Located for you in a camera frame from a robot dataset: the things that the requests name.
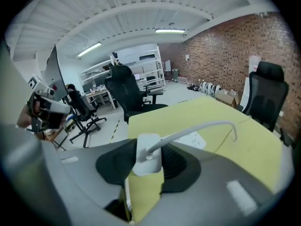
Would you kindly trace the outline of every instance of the ceiling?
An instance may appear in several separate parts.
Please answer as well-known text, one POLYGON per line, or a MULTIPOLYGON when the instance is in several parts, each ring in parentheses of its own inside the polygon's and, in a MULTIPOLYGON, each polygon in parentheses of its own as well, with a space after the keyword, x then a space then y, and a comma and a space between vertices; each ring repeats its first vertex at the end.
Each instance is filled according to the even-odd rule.
POLYGON ((231 19, 231 16, 228 18, 225 15, 239 9, 250 14, 251 7, 253 9, 267 2, 34 0, 15 17, 5 38, 13 61, 35 58, 37 51, 51 49, 55 44, 61 53, 76 57, 100 41, 102 46, 99 50, 108 53, 142 43, 182 42, 206 28, 207 24, 231 19), (158 35, 155 33, 157 28, 185 29, 186 37, 182 34, 158 35))

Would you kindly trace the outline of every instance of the ceiling lamp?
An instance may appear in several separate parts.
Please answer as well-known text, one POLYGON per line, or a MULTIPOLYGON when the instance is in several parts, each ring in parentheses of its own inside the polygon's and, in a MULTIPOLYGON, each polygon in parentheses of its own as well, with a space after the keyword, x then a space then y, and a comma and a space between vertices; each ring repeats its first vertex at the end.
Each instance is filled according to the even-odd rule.
POLYGON ((97 47, 99 47, 99 46, 101 46, 101 43, 97 43, 97 44, 93 45, 92 47, 87 48, 85 51, 83 51, 83 52, 81 52, 80 54, 78 54, 78 57, 83 56, 83 55, 86 54, 87 52, 89 52, 89 51, 91 51, 91 50, 93 50, 93 49, 95 49, 95 48, 97 48, 97 47))
POLYGON ((184 33, 182 29, 156 29, 156 32, 171 32, 171 33, 184 33))

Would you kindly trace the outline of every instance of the yellow desk surface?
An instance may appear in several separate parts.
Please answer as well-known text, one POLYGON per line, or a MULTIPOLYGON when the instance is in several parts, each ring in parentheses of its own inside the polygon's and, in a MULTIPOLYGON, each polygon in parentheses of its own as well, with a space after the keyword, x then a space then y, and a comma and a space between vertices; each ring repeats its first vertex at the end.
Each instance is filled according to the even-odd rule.
MULTIPOLYGON (((235 123, 238 140, 232 142, 234 133, 230 125, 205 128, 198 131, 206 141, 204 150, 231 159, 273 191, 280 168, 280 140, 251 118, 211 97, 200 97, 132 116, 128 138, 137 138, 141 133, 157 133, 164 137, 215 120, 235 123)), ((160 200, 163 172, 145 177, 137 177, 131 172, 128 179, 133 217, 139 222, 160 200)))

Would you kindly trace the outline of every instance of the black office chair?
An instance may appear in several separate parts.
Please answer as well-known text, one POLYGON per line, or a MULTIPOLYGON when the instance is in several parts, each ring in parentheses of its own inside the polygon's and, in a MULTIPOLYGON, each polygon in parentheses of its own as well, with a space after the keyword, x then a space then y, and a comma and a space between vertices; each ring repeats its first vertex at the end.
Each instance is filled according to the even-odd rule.
POLYGON ((85 134, 85 141, 84 141, 84 145, 83 147, 86 148, 86 143, 87 143, 87 137, 90 133, 96 131, 96 130, 100 130, 101 128, 99 127, 99 125, 96 124, 96 122, 100 121, 100 120, 105 120, 107 121, 107 119, 104 118, 98 118, 95 117, 93 118, 92 116, 94 116, 94 112, 95 110, 90 110, 85 103, 83 102, 80 94, 76 91, 76 90, 68 90, 68 94, 69 97, 71 99, 70 105, 73 107, 73 109, 79 112, 79 116, 76 116, 79 121, 88 121, 91 119, 91 122, 87 123, 87 128, 83 125, 81 125, 81 123, 77 123, 78 128, 80 129, 79 134, 77 134, 76 136, 72 137, 70 139, 71 143, 73 143, 72 141, 81 136, 82 134, 85 134), (95 125, 96 127, 94 129, 90 129, 90 127, 92 125, 95 125))
POLYGON ((111 76, 105 79, 104 85, 123 108, 124 121, 127 123, 128 118, 133 115, 167 106, 155 104, 156 96, 162 95, 163 92, 149 92, 147 86, 145 92, 140 92, 136 79, 129 67, 125 65, 113 66, 111 67, 110 74, 111 76), (143 104, 143 97, 146 95, 153 96, 153 104, 143 104))
POLYGON ((246 108, 238 110, 250 115, 261 125, 273 131, 288 93, 288 84, 284 81, 281 66, 260 61, 256 72, 251 72, 250 95, 246 108))

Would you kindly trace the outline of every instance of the gray plastic surface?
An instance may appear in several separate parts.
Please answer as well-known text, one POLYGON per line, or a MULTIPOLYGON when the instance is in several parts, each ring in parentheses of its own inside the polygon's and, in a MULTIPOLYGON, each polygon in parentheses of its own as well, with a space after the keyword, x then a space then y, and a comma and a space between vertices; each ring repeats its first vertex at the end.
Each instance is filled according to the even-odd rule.
MULTIPOLYGON (((106 183, 95 169, 101 154, 128 140, 57 152, 49 142, 43 141, 41 147, 40 142, 24 130, 0 129, 6 142, 1 147, 1 162, 15 189, 37 213, 52 218, 59 225, 69 222, 75 226, 128 225, 103 209, 119 198, 121 187, 106 183), (62 159, 74 156, 79 160, 66 165, 61 163, 62 159)), ((206 226, 235 222, 243 214, 226 188, 226 183, 232 180, 238 180, 259 206, 272 197, 261 182, 232 161, 182 144, 173 145, 199 159, 201 175, 182 193, 162 194, 138 225, 206 226)))

